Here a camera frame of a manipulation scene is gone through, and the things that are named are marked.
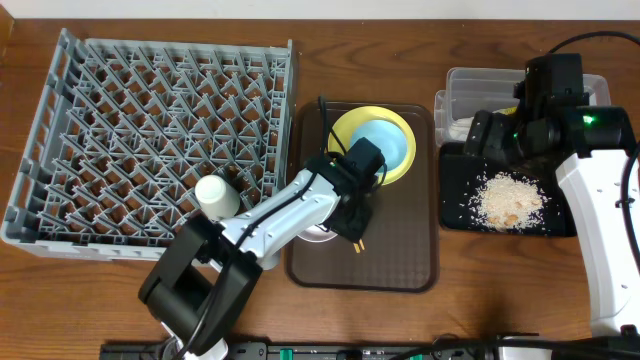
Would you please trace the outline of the yellow round plate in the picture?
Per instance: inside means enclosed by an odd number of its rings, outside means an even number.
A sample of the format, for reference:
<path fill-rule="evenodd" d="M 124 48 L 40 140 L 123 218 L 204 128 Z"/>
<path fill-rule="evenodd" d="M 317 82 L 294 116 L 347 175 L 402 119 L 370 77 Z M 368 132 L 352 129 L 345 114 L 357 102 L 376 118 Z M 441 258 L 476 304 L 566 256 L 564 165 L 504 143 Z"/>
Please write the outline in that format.
<path fill-rule="evenodd" d="M 386 173 L 385 180 L 382 184 L 388 185 L 399 180 L 409 171 L 417 153 L 415 135 L 408 122 L 403 117 L 384 107 L 361 106 L 349 110 L 345 114 L 341 115 L 332 126 L 332 130 L 335 132 L 338 140 L 342 143 L 344 148 L 348 150 L 353 146 L 350 144 L 350 138 L 355 129 L 366 121 L 374 119 L 382 119 L 394 123 L 402 130 L 408 140 L 408 152 L 402 164 L 392 171 L 387 170 L 387 165 L 380 167 L 377 171 L 377 175 Z"/>

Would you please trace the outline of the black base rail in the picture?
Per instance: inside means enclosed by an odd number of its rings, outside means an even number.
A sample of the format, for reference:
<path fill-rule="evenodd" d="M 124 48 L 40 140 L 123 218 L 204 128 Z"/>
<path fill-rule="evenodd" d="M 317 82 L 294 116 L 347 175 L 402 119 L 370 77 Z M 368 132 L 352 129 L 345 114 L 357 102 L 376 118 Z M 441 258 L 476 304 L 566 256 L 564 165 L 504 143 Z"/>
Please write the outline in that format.
<path fill-rule="evenodd" d="M 261 342 L 245 342 L 228 345 L 223 355 L 203 355 L 202 359 L 225 360 L 382 360 L 414 350 L 414 347 L 398 346 L 311 346 L 295 344 L 269 345 Z M 111 343 L 100 348 L 99 360 L 170 360 L 177 354 L 174 341 L 160 343 Z M 497 350 L 456 348 L 410 356 L 410 359 L 434 360 L 498 360 Z"/>

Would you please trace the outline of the grey plastic dishwasher rack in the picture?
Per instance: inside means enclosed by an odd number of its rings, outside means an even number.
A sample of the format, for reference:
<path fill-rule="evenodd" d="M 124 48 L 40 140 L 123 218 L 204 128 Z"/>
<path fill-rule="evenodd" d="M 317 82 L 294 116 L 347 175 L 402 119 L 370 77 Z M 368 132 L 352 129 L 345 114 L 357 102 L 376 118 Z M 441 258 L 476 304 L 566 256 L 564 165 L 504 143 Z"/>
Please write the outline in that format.
<path fill-rule="evenodd" d="M 286 182 L 292 46 L 62 31 L 1 223 L 40 257 L 158 259 L 218 175 L 248 210 Z"/>

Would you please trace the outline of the pink bowl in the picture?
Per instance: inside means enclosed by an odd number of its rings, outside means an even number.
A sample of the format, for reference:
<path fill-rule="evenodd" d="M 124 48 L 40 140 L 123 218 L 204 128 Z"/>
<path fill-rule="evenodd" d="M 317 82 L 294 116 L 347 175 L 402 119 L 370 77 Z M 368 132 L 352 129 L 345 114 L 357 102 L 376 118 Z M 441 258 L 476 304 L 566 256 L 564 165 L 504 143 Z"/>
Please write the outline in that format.
<path fill-rule="evenodd" d="M 331 230 L 327 230 L 322 226 L 311 226 L 302 231 L 298 237 L 304 241 L 311 243 L 322 243 L 335 238 L 337 234 Z"/>

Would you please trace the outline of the white cup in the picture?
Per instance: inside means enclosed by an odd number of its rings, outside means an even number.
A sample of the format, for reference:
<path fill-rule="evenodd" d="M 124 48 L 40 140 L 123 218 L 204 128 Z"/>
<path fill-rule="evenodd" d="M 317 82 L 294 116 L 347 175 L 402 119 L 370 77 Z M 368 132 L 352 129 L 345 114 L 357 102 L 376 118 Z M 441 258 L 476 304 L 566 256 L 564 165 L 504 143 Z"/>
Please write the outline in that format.
<path fill-rule="evenodd" d="M 206 175 L 199 179 L 195 196 L 200 210 L 214 221 L 233 217 L 240 209 L 239 193 L 217 175 Z"/>

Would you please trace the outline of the clear plastic bin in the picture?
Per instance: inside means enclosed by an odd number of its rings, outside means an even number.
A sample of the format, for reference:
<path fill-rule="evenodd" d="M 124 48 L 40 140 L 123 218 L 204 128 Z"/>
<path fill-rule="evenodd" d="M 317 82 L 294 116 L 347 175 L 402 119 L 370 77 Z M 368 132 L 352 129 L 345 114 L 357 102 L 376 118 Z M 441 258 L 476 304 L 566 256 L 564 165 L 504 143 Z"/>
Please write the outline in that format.
<path fill-rule="evenodd" d="M 454 120 L 474 117 L 479 110 L 497 112 L 517 107 L 515 85 L 525 78 L 524 70 L 456 67 L 449 70 L 446 88 L 435 95 L 434 122 L 438 147 L 452 140 L 447 130 Z"/>

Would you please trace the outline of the brown serving tray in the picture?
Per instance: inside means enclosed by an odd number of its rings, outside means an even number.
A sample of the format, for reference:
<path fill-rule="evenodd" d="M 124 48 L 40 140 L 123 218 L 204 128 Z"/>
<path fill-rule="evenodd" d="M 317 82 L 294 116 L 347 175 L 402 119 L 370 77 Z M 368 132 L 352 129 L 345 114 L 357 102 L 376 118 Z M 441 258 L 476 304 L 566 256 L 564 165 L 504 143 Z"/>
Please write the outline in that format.
<path fill-rule="evenodd" d="M 300 286 L 420 293 L 439 272 L 439 220 L 434 121 L 420 105 L 382 104 L 400 115 L 417 141 L 408 172 L 370 198 L 373 216 L 365 248 L 340 236 L 321 243 L 295 239 L 286 272 Z"/>

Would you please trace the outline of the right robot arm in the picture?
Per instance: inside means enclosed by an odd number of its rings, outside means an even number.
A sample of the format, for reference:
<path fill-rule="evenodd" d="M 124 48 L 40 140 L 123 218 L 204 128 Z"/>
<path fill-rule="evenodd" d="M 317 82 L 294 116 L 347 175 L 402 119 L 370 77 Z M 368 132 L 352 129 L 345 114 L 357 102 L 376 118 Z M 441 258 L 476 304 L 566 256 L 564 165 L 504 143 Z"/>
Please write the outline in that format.
<path fill-rule="evenodd" d="M 478 111 L 464 151 L 554 179 L 570 209 L 586 269 L 591 338 L 503 338 L 499 357 L 636 359 L 639 356 L 639 144 L 627 112 L 592 106 L 578 54 L 528 61 L 510 115 Z"/>

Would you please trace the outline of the black tray bin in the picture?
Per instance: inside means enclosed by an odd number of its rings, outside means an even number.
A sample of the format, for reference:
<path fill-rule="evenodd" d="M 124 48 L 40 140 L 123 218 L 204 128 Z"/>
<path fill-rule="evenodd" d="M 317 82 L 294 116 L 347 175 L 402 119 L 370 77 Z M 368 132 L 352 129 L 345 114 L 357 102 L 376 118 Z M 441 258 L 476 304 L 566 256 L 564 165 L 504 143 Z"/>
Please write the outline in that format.
<path fill-rule="evenodd" d="M 537 188 L 542 208 L 531 215 L 534 223 L 515 233 L 553 237 L 572 237 L 576 234 L 571 212 L 556 183 L 512 171 L 508 167 L 480 157 L 463 153 L 463 145 L 445 143 L 439 152 L 440 223 L 442 226 L 464 231 L 496 232 L 480 215 L 480 190 L 498 175 L 528 183 Z"/>

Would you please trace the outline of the green orange snack wrapper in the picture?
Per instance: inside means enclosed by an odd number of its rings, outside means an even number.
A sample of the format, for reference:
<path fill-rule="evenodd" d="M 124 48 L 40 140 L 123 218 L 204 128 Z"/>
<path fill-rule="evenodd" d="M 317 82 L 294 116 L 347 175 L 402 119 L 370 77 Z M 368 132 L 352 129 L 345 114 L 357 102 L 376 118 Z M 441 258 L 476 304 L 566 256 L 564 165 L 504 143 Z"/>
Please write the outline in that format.
<path fill-rule="evenodd" d="M 511 115 L 515 113 L 516 110 L 517 110 L 517 107 L 509 107 L 509 108 L 501 109 L 498 112 L 504 115 Z"/>

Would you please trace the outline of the leftover rice food waste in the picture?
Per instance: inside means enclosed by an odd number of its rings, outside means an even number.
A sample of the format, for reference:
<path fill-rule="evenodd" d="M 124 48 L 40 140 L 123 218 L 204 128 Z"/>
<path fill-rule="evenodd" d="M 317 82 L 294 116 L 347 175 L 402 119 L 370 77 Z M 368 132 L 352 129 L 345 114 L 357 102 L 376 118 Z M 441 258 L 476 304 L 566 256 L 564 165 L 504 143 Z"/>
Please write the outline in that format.
<path fill-rule="evenodd" d="M 483 175 L 467 202 L 471 222 L 498 232 L 530 230 L 542 224 L 549 198 L 537 180 L 518 179 L 507 172 Z"/>

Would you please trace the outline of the light blue bowl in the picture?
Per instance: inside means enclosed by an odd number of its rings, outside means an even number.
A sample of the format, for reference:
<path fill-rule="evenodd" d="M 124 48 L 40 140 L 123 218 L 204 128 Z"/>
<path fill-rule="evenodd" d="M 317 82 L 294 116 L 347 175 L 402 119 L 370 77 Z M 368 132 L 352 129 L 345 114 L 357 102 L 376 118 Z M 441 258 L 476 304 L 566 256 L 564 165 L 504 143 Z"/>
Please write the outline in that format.
<path fill-rule="evenodd" d="M 400 166 L 408 152 L 408 140 L 402 130 L 386 120 L 366 121 L 355 129 L 350 144 L 354 145 L 360 138 L 366 138 L 381 150 L 388 171 Z"/>

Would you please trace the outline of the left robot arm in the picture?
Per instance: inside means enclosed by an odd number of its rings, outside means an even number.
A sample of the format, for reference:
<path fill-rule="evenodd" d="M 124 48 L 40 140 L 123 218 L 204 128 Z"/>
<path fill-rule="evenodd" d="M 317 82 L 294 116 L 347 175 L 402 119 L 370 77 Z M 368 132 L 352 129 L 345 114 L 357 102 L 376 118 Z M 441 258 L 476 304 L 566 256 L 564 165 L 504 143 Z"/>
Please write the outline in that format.
<path fill-rule="evenodd" d="M 138 293 L 180 342 L 177 358 L 212 357 L 271 258 L 305 230 L 321 226 L 361 245 L 372 216 L 367 197 L 384 165 L 382 151 L 361 138 L 343 155 L 308 159 L 289 185 L 240 215 L 191 217 Z"/>

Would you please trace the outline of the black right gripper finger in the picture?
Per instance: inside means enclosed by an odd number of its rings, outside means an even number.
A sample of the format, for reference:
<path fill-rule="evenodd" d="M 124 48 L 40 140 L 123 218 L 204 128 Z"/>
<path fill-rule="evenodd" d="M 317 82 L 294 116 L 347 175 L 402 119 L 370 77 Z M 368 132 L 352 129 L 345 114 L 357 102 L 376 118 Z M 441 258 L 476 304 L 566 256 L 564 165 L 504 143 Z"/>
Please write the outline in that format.
<path fill-rule="evenodd" d="M 471 156 L 481 156 L 483 154 L 491 128 L 492 117 L 493 114 L 486 110 L 480 110 L 474 115 L 464 145 L 465 154 Z"/>
<path fill-rule="evenodd" d="M 491 113 L 483 155 L 501 163 L 515 163 L 519 158 L 516 125 L 512 116 Z"/>

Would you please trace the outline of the white napkin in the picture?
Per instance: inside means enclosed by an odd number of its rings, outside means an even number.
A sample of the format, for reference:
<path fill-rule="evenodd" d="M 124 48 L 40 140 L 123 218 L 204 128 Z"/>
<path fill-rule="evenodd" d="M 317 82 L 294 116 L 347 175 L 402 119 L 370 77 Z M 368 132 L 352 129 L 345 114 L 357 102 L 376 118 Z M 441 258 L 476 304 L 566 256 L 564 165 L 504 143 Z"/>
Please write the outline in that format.
<path fill-rule="evenodd" d="M 447 134 L 454 141 L 465 142 L 472 125 L 473 118 L 454 120 L 447 130 Z"/>

